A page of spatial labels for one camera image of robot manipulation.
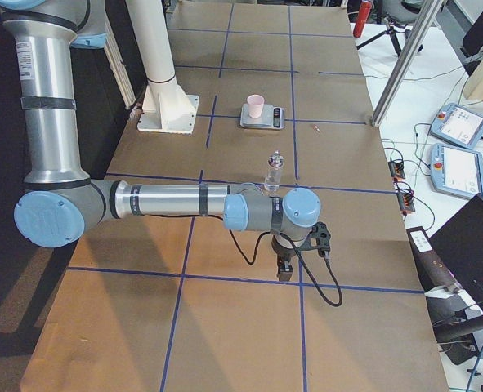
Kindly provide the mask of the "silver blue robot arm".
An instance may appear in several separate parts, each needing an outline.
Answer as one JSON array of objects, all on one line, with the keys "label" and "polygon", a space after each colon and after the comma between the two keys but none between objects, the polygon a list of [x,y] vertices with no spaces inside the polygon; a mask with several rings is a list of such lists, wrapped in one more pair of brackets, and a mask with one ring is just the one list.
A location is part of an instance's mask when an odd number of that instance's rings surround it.
[{"label": "silver blue robot arm", "polygon": [[257,186],[130,185],[93,180],[81,167],[70,51],[104,46],[102,1],[1,1],[3,27],[16,43],[21,106],[31,170],[16,204],[18,230],[41,247],[62,247],[110,219],[126,216],[221,216],[230,232],[272,237],[277,276],[290,279],[291,260],[317,251],[328,258],[330,235],[320,199],[296,188],[283,197]]}]

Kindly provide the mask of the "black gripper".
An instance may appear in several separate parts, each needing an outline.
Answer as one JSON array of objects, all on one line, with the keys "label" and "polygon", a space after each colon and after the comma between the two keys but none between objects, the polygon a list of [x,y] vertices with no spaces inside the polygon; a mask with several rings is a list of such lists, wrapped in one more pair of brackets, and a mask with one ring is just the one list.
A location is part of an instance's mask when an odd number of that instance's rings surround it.
[{"label": "black gripper", "polygon": [[277,274],[279,282],[289,282],[293,276],[291,260],[301,255],[298,245],[287,234],[276,234],[272,237],[271,246],[276,254]]}]

